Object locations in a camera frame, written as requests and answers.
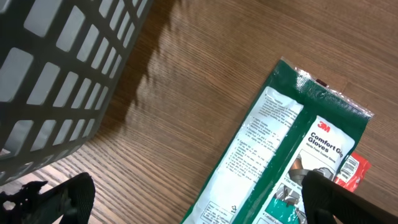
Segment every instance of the green packaging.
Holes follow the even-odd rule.
[[[182,223],[303,223],[301,180],[333,180],[373,114],[281,59]]]

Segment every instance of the black plastic part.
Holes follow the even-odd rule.
[[[303,202],[308,224],[398,223],[398,218],[365,199],[310,171],[303,179]]]
[[[12,210],[0,211],[0,224],[53,223],[86,224],[94,204],[95,186],[88,173],[79,174],[44,194],[39,190],[47,182],[30,182],[14,195],[0,194],[0,203],[14,202]]]

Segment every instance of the white label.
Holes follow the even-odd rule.
[[[333,180],[354,140],[327,120],[317,116],[276,183],[254,223],[307,223],[302,200],[302,179],[310,170]]]
[[[231,223],[302,108],[267,86],[184,223]]]
[[[340,172],[337,174],[337,178],[347,183],[358,170],[359,162],[352,156],[349,156],[347,161],[344,163]]]

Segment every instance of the red tag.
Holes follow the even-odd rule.
[[[336,176],[335,183],[350,192],[354,192],[359,183],[365,178],[365,173],[370,167],[369,161],[353,152]]]

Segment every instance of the barcode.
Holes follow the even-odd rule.
[[[351,178],[353,178],[356,170],[358,169],[358,166],[359,162],[356,159],[354,159],[352,156],[349,156],[349,158],[344,163],[337,177],[340,178],[345,183],[347,183]]]

